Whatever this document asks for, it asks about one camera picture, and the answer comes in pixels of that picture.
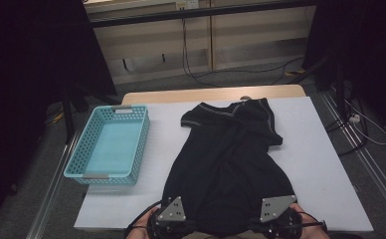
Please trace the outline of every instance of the metal frame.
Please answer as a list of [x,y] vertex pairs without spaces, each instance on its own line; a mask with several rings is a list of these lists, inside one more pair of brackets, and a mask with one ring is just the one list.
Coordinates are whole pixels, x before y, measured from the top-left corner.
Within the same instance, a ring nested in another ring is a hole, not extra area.
[[49,28],[102,28],[112,27],[120,25],[130,25],[147,22],[159,22],[176,19],[187,19],[197,17],[209,17],[235,13],[247,13],[267,10],[277,10],[286,8],[306,7],[314,6],[328,2],[327,0],[279,0],[264,3],[235,5],[226,7],[210,7],[210,8],[199,8],[190,9],[184,11],[171,11],[163,13],[146,14],[139,16],[120,17],[120,18],[108,18],[108,19],[97,19],[91,20],[85,23],[72,23],[67,25],[53,25]]

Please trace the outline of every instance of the basket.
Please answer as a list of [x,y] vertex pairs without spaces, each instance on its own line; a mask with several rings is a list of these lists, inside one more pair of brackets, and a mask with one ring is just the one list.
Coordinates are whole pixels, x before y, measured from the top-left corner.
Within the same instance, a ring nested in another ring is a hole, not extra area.
[[95,108],[64,176],[81,184],[134,185],[148,130],[146,106]]

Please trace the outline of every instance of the black cable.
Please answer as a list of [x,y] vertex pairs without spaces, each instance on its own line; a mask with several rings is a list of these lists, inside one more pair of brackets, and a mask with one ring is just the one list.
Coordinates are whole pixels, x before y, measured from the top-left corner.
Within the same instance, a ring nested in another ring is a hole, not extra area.
[[[184,69],[184,73],[187,76],[189,76],[190,78],[193,78],[197,83],[200,83],[200,84],[203,84],[203,85],[207,85],[207,86],[211,86],[211,87],[215,87],[215,88],[221,88],[220,86],[217,86],[217,85],[214,85],[214,84],[211,84],[211,83],[204,83],[204,82],[201,82],[201,81],[197,80],[197,78],[195,76],[193,76],[192,72],[190,71],[189,57],[187,55],[186,20],[183,18],[182,22],[183,22],[183,69]],[[187,73],[187,71],[186,71],[186,67],[184,65],[184,61],[186,61],[186,63],[187,63],[187,69],[189,70],[189,73]]]
[[134,224],[142,217],[144,214],[146,214],[148,211],[150,211],[153,207],[161,204],[161,200],[153,203],[152,205],[148,206],[142,213],[140,213],[124,230],[124,237],[127,238],[128,234],[131,232],[132,229],[139,227],[139,226],[134,226]]
[[307,215],[307,216],[311,217],[311,219],[313,219],[314,221],[318,222],[318,220],[315,217],[313,217],[312,215],[308,214],[307,212],[298,212],[298,213],[299,214]]
[[294,61],[296,61],[296,60],[299,60],[299,59],[302,59],[302,57],[292,59],[292,60],[286,62],[285,64],[283,64],[283,71],[281,72],[280,77],[279,77],[276,81],[270,83],[270,86],[272,86],[272,85],[274,85],[275,83],[279,82],[279,81],[283,78],[284,72],[286,71],[286,66],[287,66],[288,64],[290,64],[290,63],[292,63],[292,62],[294,62]]
[[188,51],[187,51],[186,20],[182,19],[182,23],[183,23],[183,70],[184,70],[184,73],[188,77],[193,78],[196,82],[198,82],[200,84],[203,84],[203,85],[208,85],[208,86],[212,86],[212,87],[216,87],[216,88],[221,88],[220,86],[217,86],[217,85],[214,85],[214,84],[210,84],[210,83],[204,83],[204,82],[201,82],[201,81],[198,80],[198,78],[206,77],[206,76],[209,76],[209,75],[212,75],[212,74],[216,74],[216,73],[265,73],[265,72],[275,71],[275,70],[278,70],[278,69],[283,69],[280,77],[276,81],[274,81],[274,82],[272,82],[270,84],[270,85],[273,85],[276,82],[278,82],[280,79],[283,78],[284,72],[286,71],[286,66],[288,64],[290,64],[290,63],[292,63],[294,61],[303,59],[303,57],[298,57],[298,58],[292,59],[292,60],[282,64],[281,66],[278,66],[278,67],[275,67],[275,68],[272,68],[272,69],[267,69],[267,70],[260,70],[260,71],[245,71],[245,70],[212,71],[212,72],[209,72],[209,73],[205,73],[203,75],[194,76],[193,73],[190,71],[189,58],[188,58],[188,53],[187,53]]

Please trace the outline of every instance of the t-shirt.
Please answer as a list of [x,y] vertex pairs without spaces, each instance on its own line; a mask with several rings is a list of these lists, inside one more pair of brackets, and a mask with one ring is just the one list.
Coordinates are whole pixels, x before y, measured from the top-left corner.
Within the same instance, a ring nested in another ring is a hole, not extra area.
[[162,202],[181,196],[198,231],[229,236],[260,218],[262,199],[294,194],[283,170],[268,155],[283,138],[275,131],[267,99],[215,108],[201,103],[181,119],[190,134],[165,183]]

